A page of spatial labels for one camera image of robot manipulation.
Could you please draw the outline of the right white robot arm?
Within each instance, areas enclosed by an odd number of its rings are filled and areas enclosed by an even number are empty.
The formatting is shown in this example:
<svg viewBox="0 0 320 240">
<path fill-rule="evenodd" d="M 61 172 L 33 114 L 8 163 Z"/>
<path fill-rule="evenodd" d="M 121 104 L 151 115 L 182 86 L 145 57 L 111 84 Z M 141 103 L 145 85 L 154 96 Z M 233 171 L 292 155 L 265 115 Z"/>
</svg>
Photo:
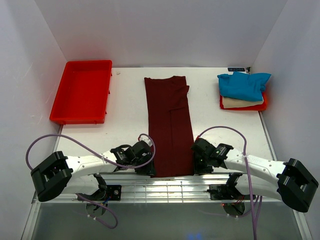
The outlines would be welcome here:
<svg viewBox="0 0 320 240">
<path fill-rule="evenodd" d="M 203 138 L 198 138 L 191 149 L 195 174 L 210 174 L 214 168 L 230 171 L 225 184 L 209 188 L 213 200 L 250 200 L 262 196 L 306 213 L 319 186 L 306 167 L 294 158 L 283 162 L 244 156 L 231 145 L 214 146 Z"/>
</svg>

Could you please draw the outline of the small black label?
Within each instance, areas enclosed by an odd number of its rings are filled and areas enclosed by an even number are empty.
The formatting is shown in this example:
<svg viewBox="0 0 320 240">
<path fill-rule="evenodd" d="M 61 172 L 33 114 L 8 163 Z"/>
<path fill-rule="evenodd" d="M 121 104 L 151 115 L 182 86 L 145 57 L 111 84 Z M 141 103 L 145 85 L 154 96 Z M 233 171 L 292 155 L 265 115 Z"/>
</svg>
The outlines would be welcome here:
<svg viewBox="0 0 320 240">
<path fill-rule="evenodd" d="M 228 67 L 227 70 L 229 72 L 246 72 L 244 67 Z"/>
</svg>

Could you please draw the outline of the large red tray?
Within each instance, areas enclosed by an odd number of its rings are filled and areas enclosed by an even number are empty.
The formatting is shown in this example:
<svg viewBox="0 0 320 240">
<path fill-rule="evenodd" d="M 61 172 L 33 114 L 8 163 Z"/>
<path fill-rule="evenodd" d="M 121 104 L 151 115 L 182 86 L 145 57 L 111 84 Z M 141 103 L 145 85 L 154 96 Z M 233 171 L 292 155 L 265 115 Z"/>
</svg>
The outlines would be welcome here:
<svg viewBox="0 0 320 240">
<path fill-rule="evenodd" d="M 103 124 L 112 64 L 111 60 L 67 62 L 49 119 L 59 125 Z"/>
</svg>

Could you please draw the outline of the blue folded t shirt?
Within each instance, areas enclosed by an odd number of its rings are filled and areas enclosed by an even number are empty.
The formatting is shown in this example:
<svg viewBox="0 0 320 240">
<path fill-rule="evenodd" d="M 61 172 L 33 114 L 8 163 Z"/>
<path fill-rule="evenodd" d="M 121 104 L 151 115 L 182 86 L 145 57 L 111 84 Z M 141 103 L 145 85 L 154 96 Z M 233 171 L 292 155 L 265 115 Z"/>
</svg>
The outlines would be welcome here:
<svg viewBox="0 0 320 240">
<path fill-rule="evenodd" d="M 226 98 L 260 102 L 270 77 L 270 73 L 264 72 L 247 74 L 235 71 L 233 74 L 220 74 L 217 76 L 219 93 Z"/>
</svg>

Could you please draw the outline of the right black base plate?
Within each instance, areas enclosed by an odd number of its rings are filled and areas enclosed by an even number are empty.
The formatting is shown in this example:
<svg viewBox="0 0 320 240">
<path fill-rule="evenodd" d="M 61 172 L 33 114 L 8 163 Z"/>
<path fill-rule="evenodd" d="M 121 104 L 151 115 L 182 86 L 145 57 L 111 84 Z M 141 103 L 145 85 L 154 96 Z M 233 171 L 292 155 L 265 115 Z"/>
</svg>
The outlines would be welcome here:
<svg viewBox="0 0 320 240">
<path fill-rule="evenodd" d="M 233 185 L 209 185 L 207 192 L 210 194 L 211 200 L 249 200 L 249 194 L 240 193 Z"/>
</svg>

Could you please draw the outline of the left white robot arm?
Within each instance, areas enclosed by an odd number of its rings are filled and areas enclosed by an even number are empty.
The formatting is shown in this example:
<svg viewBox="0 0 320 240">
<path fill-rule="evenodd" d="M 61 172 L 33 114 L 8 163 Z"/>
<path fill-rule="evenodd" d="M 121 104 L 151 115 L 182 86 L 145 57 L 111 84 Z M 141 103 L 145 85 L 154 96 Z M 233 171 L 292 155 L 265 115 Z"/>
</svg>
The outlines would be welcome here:
<svg viewBox="0 0 320 240">
<path fill-rule="evenodd" d="M 80 201 L 119 201 L 122 187 L 109 185 L 102 174 L 112 174 L 133 169 L 137 174 L 155 176 L 154 158 L 156 145 L 148 136 L 140 134 L 134 145 L 123 144 L 103 153 L 98 153 L 79 141 L 67 137 L 90 152 L 87 156 L 66 156 L 55 151 L 36 167 L 30 175 L 37 198 L 48 202 L 61 194 L 75 194 Z"/>
</svg>

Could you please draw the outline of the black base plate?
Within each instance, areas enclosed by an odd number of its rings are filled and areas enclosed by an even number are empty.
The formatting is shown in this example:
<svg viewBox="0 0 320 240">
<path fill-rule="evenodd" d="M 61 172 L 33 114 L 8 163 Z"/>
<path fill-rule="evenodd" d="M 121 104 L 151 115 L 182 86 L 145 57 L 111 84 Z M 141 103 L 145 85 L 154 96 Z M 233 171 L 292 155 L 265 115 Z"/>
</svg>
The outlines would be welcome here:
<svg viewBox="0 0 320 240">
<path fill-rule="evenodd" d="M 240 193 L 233 185 L 209 185 L 207 192 L 210 194 L 211 200 L 249 200 L 249 194 Z"/>
<path fill-rule="evenodd" d="M 90 201 L 120 201 L 121 194 L 121 185 L 103 185 L 91 195 L 84 193 L 80 193 L 79 195 Z"/>
</svg>

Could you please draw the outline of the maroon t shirt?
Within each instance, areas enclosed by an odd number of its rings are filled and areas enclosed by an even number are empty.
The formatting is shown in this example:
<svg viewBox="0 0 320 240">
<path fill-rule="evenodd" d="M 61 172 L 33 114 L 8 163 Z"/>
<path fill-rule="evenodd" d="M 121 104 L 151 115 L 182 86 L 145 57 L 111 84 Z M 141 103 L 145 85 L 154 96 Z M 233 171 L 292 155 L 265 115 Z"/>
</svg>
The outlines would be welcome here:
<svg viewBox="0 0 320 240">
<path fill-rule="evenodd" d="M 185 76 L 144 79 L 148 133 L 156 147 L 157 178 L 192 176 L 194 143 Z"/>
</svg>

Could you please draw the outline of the aluminium rail frame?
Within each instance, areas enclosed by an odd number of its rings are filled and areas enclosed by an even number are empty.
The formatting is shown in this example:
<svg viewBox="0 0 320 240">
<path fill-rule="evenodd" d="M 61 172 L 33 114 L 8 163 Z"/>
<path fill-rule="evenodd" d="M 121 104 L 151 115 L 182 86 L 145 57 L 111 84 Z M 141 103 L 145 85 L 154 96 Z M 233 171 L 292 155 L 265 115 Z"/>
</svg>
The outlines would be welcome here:
<svg viewBox="0 0 320 240">
<path fill-rule="evenodd" d="M 71 199 L 73 201 L 96 202 L 107 205 L 110 202 L 120 203 L 196 203 L 209 201 L 236 202 L 237 200 L 211 200 L 207 192 L 209 185 L 224 185 L 230 173 L 204 174 L 193 176 L 161 177 L 137 175 L 133 172 L 102 174 L 108 185 L 121 185 L 121 199 L 117 201 L 90 201 L 77 199 L 75 194 L 61 194 L 50 201 Z"/>
</svg>

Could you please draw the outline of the small red tray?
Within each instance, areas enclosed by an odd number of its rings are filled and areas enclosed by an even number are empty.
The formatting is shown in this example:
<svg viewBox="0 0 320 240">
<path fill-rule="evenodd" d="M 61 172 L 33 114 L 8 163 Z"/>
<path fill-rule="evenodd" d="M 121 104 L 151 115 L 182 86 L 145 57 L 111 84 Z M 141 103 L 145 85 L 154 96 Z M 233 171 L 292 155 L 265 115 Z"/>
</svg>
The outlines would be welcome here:
<svg viewBox="0 0 320 240">
<path fill-rule="evenodd" d="M 230 111 L 264 111 L 267 109 L 268 106 L 268 98 L 265 92 L 262 93 L 262 99 L 264 99 L 264 103 L 256 106 L 249 106 L 249 107 L 240 107 L 240 108 L 224 108 L 222 105 L 222 97 L 219 96 L 219 105 L 220 108 L 223 110 L 230 110 Z"/>
</svg>

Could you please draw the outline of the beige folded t shirt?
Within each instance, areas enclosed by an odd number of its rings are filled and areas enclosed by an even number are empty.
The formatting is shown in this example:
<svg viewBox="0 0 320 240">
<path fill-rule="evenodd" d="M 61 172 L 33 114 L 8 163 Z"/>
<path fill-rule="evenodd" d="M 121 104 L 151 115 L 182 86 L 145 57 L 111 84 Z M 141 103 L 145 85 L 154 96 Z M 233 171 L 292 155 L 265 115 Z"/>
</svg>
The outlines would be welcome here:
<svg viewBox="0 0 320 240">
<path fill-rule="evenodd" d="M 264 103 L 264 99 L 262 99 L 261 101 L 246 101 L 246 100 L 223 96 L 221 99 L 221 103 L 225 109 L 245 108 L 245 107 L 252 107 L 252 106 L 261 105 Z"/>
</svg>

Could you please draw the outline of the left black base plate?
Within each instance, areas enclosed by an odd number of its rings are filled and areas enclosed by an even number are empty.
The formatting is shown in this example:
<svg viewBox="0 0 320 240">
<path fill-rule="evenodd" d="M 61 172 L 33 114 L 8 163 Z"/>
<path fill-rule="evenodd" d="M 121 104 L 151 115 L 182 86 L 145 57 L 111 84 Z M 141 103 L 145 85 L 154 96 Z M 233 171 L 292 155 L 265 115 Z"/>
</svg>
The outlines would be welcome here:
<svg viewBox="0 0 320 240">
<path fill-rule="evenodd" d="M 90 201 L 120 201 L 121 194 L 121 185 L 103 185 L 91 195 L 84 193 L 80 193 L 79 195 Z"/>
</svg>

